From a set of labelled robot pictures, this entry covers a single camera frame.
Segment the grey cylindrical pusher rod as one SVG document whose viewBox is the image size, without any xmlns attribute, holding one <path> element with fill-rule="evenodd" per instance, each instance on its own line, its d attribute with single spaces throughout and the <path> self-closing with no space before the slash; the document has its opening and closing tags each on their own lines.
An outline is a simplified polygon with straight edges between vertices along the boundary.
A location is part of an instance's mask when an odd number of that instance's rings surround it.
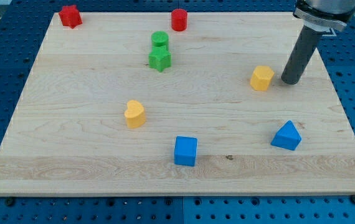
<svg viewBox="0 0 355 224">
<path fill-rule="evenodd" d="M 289 85 L 299 82 L 323 33 L 303 26 L 290 57 L 285 65 L 281 80 Z"/>
</svg>

